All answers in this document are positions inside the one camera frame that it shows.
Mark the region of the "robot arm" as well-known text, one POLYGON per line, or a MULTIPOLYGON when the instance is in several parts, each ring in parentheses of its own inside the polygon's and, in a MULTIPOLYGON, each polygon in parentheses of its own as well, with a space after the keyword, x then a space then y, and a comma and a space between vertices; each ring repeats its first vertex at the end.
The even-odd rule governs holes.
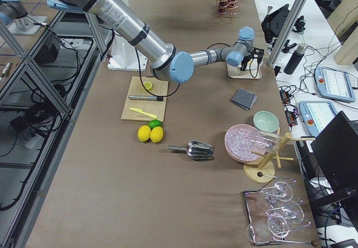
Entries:
POLYGON ((1 23, 10 24, 15 19, 21 19, 28 15, 28 11, 21 0, 1 0, 1 23))
POLYGON ((248 26, 240 29, 233 46, 194 53, 177 52, 174 45, 165 43, 122 0, 56 1, 98 16, 150 60, 152 75, 161 81, 187 82, 195 67, 216 62, 226 62, 236 67, 253 50, 255 32, 248 26))

